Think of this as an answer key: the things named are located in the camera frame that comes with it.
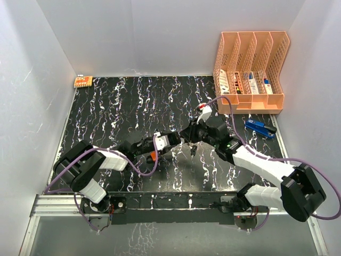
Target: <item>blue wire stripper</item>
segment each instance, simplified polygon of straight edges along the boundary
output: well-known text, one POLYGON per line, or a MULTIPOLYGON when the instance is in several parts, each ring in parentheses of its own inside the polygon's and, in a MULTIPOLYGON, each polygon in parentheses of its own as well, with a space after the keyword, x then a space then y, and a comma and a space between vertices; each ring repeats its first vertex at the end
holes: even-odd
POLYGON ((245 127, 254 130, 268 138, 275 137, 275 133, 277 132, 276 127, 265 126, 264 123, 252 119, 249 119, 248 121, 245 122, 245 127))

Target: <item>plastic desk organizer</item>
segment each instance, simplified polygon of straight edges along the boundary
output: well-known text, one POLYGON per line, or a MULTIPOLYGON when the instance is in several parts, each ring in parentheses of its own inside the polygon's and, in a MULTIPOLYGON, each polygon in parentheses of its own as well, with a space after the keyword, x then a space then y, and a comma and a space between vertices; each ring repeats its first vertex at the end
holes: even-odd
MULTIPOLYGON (((279 74, 289 48, 285 31, 222 32, 213 77, 216 95, 222 95, 220 72, 226 72, 229 92, 223 92, 236 114, 278 114, 283 109, 284 94, 279 74), (251 94, 249 74, 253 72, 259 94, 251 94), (271 84, 273 94, 267 94, 264 80, 271 84)), ((220 114, 230 114, 225 99, 219 99, 220 114)))

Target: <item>white wall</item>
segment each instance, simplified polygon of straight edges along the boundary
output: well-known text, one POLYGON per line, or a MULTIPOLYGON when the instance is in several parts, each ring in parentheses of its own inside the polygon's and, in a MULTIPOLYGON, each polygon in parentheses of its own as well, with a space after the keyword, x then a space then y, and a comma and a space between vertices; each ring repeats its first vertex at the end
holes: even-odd
POLYGON ((1 255, 18 255, 46 185, 75 72, 35 0, 0 0, 1 255))
POLYGON ((77 74, 211 74, 221 31, 288 30, 304 0, 37 0, 77 74))
MULTIPOLYGON (((280 80, 285 106, 278 117, 288 154, 315 164, 341 189, 341 2, 306 0, 289 29, 291 46, 280 80)), ((323 182, 323 216, 338 210, 323 182)), ((340 255, 341 220, 319 221, 330 255, 340 255)))

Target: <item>black and white patterned surface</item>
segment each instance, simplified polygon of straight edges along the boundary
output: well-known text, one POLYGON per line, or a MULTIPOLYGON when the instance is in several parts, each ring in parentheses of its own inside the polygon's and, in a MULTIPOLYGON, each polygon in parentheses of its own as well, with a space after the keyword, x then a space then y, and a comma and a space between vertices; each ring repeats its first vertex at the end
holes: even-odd
MULTIPOLYGON (((59 155, 83 139, 110 148, 135 130, 145 136, 151 136, 155 129, 179 131, 196 115, 199 103, 214 97, 211 76, 94 78, 91 87, 76 92, 59 155)), ((213 115, 218 115, 216 106, 212 108, 213 115)), ((242 137, 258 151, 281 157, 276 138, 266 139, 244 129, 244 121, 250 117, 272 125, 269 115, 236 115, 242 137)), ((230 115, 225 119, 233 134, 230 115)), ((153 167, 145 162, 145 156, 137 166, 142 172, 153 167)), ((198 144, 193 159, 188 145, 175 147, 161 157, 151 177, 140 177, 133 171, 99 170, 94 179, 107 191, 236 191, 248 182, 269 185, 252 172, 222 161, 205 143, 198 144)), ((52 189, 65 186, 58 181, 52 189)))

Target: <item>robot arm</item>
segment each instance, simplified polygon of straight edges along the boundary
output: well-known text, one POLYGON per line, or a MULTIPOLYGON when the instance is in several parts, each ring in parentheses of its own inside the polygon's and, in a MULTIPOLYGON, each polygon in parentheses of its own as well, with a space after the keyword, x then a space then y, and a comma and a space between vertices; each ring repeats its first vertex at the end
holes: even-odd
MULTIPOLYGON (((156 136, 155 144, 159 155, 167 153, 181 143, 177 132, 156 132, 154 135, 156 136)), ((99 169, 125 170, 128 165, 127 159, 135 162, 136 156, 154 151, 153 137, 143 139, 139 132, 130 133, 121 145, 113 149, 116 154, 109 151, 94 150, 67 170, 61 179, 73 192, 81 193, 87 197, 99 211, 105 210, 108 205, 108 196, 107 192, 93 179, 96 172, 99 169)), ((60 174, 71 162, 93 148, 97 147, 85 140, 80 141, 57 160, 53 166, 55 174, 60 174)))
POLYGON ((282 162, 269 161, 259 152, 261 159, 252 154, 241 141, 231 137, 220 117, 209 117, 209 106, 199 105, 202 114, 180 132, 185 142, 203 141, 215 147, 218 156, 229 163, 246 168, 267 179, 275 187, 250 183, 237 193, 233 207, 247 210, 251 206, 284 209, 294 219, 304 222, 326 200, 313 170, 307 165, 296 167, 282 162))
MULTIPOLYGON (((261 159, 250 153, 241 141, 230 136, 225 121, 221 117, 210 116, 211 108, 199 105, 200 116, 190 121, 189 126, 181 132, 156 132, 157 152, 162 155, 181 143, 203 141, 215 147, 215 152, 224 161, 244 167, 264 177, 275 187, 262 187, 253 183, 247 184, 232 200, 234 210, 247 210, 251 206, 267 206, 284 209, 294 219, 306 221, 326 199, 326 195, 313 170, 301 164, 293 166, 282 162, 269 161, 270 157, 262 155, 261 159)), ((54 165, 54 172, 59 174, 77 157, 93 146, 86 141, 76 144, 62 155, 54 165)), ((152 137, 142 138, 139 133, 130 133, 127 139, 113 150, 115 153, 93 151, 73 165, 62 180, 74 192, 82 193, 95 204, 98 211, 108 207, 107 192, 93 179, 98 169, 123 171, 129 159, 134 162, 136 156, 151 153, 155 150, 152 137)))

